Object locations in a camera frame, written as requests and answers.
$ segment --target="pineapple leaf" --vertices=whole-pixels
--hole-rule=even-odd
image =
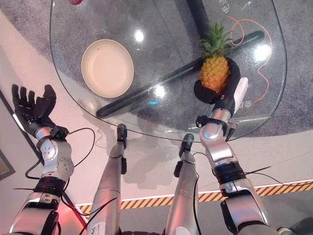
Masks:
[[[201,53],[204,58],[224,55],[230,51],[232,46],[226,43],[230,40],[228,36],[231,31],[224,33],[225,27],[222,24],[208,23],[208,25],[210,27],[209,37],[200,40]]]

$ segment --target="wire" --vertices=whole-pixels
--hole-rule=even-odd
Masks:
[[[89,154],[93,150],[94,143],[95,143],[95,140],[96,140],[96,134],[95,134],[94,130],[92,130],[89,127],[84,127],[84,128],[80,128],[80,129],[78,129],[76,131],[72,131],[72,132],[68,133],[68,136],[71,135],[71,134],[74,134],[75,132],[82,131],[82,130],[91,130],[92,131],[92,133],[93,133],[93,142],[92,142],[92,146],[91,146],[91,149],[89,150],[88,154],[79,163],[77,163],[74,167],[77,167],[80,163],[82,163],[89,156]]]
[[[58,230],[59,230],[59,231],[58,231],[58,235],[61,235],[61,225],[60,225],[59,222],[57,223],[57,225],[58,225]]]
[[[202,155],[206,156],[206,154],[205,154],[205,153],[201,153],[201,152],[196,152],[196,153],[194,153],[192,156],[195,156],[197,153],[199,153],[199,154],[202,154]]]
[[[198,179],[199,179],[199,174],[197,174],[197,179],[196,179],[196,182],[195,182],[195,187],[194,187],[194,201],[193,201],[193,208],[194,208],[194,217],[195,217],[195,221],[196,221],[196,225],[197,225],[197,229],[198,229],[198,233],[199,235],[202,235],[201,234],[201,230],[200,230],[200,226],[199,226],[199,223],[198,223],[198,219],[197,219],[197,213],[196,213],[196,187],[197,187],[197,182],[198,182]]]
[[[63,192],[65,192],[65,190],[67,189],[68,185],[69,185],[69,179],[68,179],[68,181],[67,181],[66,186],[65,186],[64,189],[63,189]],[[82,215],[82,216],[89,216],[89,215],[92,215],[92,214],[96,213],[98,210],[101,209],[101,207],[99,207],[99,208],[95,209],[93,212],[90,212],[90,213],[80,213],[79,211],[77,211],[77,209],[76,209],[75,207],[72,207],[70,204],[68,204],[67,202],[65,202],[65,200],[64,200],[64,198],[63,198],[63,195],[61,195],[61,201],[62,201],[62,202],[64,203],[64,205],[66,205],[68,208],[72,209],[73,211],[79,213],[79,214]]]
[[[115,199],[117,199],[117,197],[112,198],[110,201],[108,201],[106,204],[104,204],[103,206],[101,206],[99,208],[99,210],[90,218],[90,220],[87,222],[87,224],[83,227],[83,229],[80,231],[79,235],[83,234],[83,231],[87,228],[87,226],[89,225],[89,223],[93,220],[93,218],[96,217],[96,215],[104,208],[107,206],[107,204],[109,204],[111,201],[114,201]]]
[[[282,185],[289,186],[289,187],[298,187],[298,186],[300,186],[300,185],[286,185],[286,184],[280,182],[279,180],[276,180],[275,178],[273,178],[273,177],[271,177],[271,176],[269,176],[269,175],[263,174],[263,173],[258,173],[258,172],[244,172],[244,174],[245,174],[245,175],[248,175],[248,174],[264,175],[264,176],[267,176],[267,177],[273,179],[274,181],[276,181],[276,182],[278,182],[278,183],[280,183],[280,184],[282,184]],[[312,183],[312,182],[310,182],[310,183],[305,183],[305,184],[302,184],[301,186],[303,186],[303,185],[310,185],[310,184],[313,184],[313,183]]]
[[[40,178],[39,177],[33,177],[33,176],[29,176],[29,172],[32,171],[36,166],[39,165],[39,163],[42,161],[43,158],[39,158],[38,161],[30,167],[30,169],[28,169],[26,172],[25,172],[25,177],[27,179],[32,179],[32,180],[39,180]]]

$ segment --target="white floor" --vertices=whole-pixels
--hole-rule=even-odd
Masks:
[[[16,83],[43,94],[45,84],[51,84],[57,94],[57,104],[51,118],[70,131],[90,127],[96,131],[96,146],[86,161],[75,169],[68,187],[68,195],[74,203],[91,202],[102,175],[110,148],[115,142],[115,128],[105,124],[82,110],[67,94],[54,66],[41,56],[0,12],[0,88],[11,102],[11,85]],[[281,181],[290,182],[313,178],[313,131],[265,138],[241,138],[231,142],[245,171],[271,165],[267,173]],[[75,163],[89,151],[92,134],[77,133],[69,136],[72,158]],[[128,173],[122,177],[122,198],[136,198],[172,194],[177,179],[173,171],[178,160],[180,142],[157,139],[129,133]],[[193,151],[204,149],[194,144]],[[197,171],[200,175],[200,191],[218,188],[209,163],[197,155]],[[266,177],[251,175],[256,186],[274,183]]]

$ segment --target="glass table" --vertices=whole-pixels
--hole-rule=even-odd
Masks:
[[[273,115],[285,85],[286,50],[272,0],[83,0],[78,5],[53,0],[53,62],[67,92],[91,115],[98,118],[97,110],[110,107],[104,122],[182,140],[199,132],[197,116],[210,116],[214,107],[199,101],[193,90],[202,64],[199,40],[208,22],[232,30],[233,50],[227,56],[249,79],[231,120],[239,124],[232,139],[240,138]],[[121,43],[134,63],[133,82],[117,98],[96,95],[82,76],[82,56],[100,39]]]

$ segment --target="yellow and black striped tape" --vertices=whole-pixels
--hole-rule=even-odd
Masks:
[[[290,193],[290,192],[299,192],[299,191],[307,191],[313,189],[313,180],[303,181],[303,182],[295,182],[295,183],[285,183],[284,185],[269,185],[269,186],[261,186],[255,187],[256,192],[259,196],[269,196],[269,195],[277,195],[282,193]],[[220,191],[209,191],[199,193],[199,202],[214,202],[214,201],[222,201],[226,197],[223,197]],[[125,199],[121,202],[121,209],[135,209],[135,208],[143,208],[143,207],[158,207],[158,206],[168,206],[171,205],[173,201],[173,196],[161,196],[161,197],[147,197],[147,198],[138,198],[138,199]],[[86,204],[77,204],[76,207],[82,213],[90,213],[91,203]]]

